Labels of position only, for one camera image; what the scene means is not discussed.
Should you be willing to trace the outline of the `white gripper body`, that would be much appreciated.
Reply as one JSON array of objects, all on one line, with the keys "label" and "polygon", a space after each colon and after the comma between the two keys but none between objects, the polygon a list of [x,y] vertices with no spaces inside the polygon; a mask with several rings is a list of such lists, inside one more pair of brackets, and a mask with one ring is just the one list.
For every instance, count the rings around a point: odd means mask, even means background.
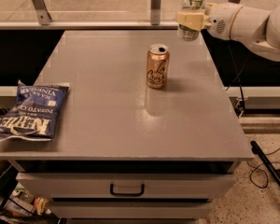
[{"label": "white gripper body", "polygon": [[208,33],[215,38],[230,40],[233,22],[242,7],[234,3],[208,4],[206,9]]}]

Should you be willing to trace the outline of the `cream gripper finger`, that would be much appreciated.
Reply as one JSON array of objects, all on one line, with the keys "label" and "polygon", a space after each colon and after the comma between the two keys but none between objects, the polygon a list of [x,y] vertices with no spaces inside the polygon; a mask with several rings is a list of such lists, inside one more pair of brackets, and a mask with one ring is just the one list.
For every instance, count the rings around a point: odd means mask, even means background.
[{"label": "cream gripper finger", "polygon": [[209,16],[202,12],[179,11],[176,15],[176,21],[178,24],[195,31],[201,31],[211,26]]}]

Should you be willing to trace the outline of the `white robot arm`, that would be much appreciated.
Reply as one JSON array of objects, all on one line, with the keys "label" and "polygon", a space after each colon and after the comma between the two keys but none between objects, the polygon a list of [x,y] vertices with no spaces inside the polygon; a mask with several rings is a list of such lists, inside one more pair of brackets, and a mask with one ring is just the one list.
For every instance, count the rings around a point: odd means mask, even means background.
[{"label": "white robot arm", "polygon": [[178,12],[176,21],[194,31],[206,29],[221,40],[240,42],[254,54],[280,62],[280,6],[270,11],[234,3],[208,3],[205,11]]}]

